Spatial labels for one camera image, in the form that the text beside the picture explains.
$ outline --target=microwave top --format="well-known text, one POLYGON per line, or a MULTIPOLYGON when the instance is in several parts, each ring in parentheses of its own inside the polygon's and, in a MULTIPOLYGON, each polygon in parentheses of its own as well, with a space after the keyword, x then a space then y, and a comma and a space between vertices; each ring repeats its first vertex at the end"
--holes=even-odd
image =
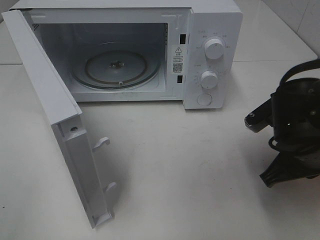
POLYGON ((233 0, 20 0, 11 10, 87 8, 189 8, 192 9, 194 13, 241 12, 233 0))

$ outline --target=timer knob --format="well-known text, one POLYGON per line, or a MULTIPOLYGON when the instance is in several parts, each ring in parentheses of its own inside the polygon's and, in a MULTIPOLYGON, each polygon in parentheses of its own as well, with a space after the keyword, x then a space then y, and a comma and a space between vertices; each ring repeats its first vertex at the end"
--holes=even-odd
POLYGON ((204 44, 204 52, 208 59, 218 59, 225 51, 225 43, 219 38, 212 38, 204 44))
POLYGON ((218 84, 218 76, 213 71, 205 71, 201 74, 200 84, 204 89, 213 89, 218 84))

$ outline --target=control panel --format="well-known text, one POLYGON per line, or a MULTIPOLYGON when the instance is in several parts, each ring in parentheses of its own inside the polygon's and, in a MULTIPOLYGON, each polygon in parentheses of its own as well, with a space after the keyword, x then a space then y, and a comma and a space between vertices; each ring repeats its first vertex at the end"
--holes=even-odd
POLYGON ((221 108, 242 22, 241 12, 195 13, 190 31, 186 109, 221 108))

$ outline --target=white table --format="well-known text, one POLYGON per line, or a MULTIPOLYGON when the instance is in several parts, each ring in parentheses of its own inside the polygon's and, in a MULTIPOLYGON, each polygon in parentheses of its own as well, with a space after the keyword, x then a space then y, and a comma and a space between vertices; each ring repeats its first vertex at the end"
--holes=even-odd
POLYGON ((272 129, 255 134, 243 123, 289 68, 315 54, 264 3, 238 2, 245 17, 222 109, 80 104, 92 142, 111 139, 95 155, 102 181, 121 186, 115 219, 96 229, 0 24, 0 239, 319 239, 320 178, 265 187, 259 174, 277 155, 272 129))

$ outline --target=white microwave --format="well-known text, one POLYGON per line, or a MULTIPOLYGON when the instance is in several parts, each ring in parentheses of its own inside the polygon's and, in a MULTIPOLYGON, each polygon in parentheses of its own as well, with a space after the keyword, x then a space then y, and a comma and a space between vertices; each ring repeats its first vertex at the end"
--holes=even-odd
POLYGON ((20 0, 3 19, 91 226, 111 219, 77 102, 221 108, 242 22, 232 0, 20 0))

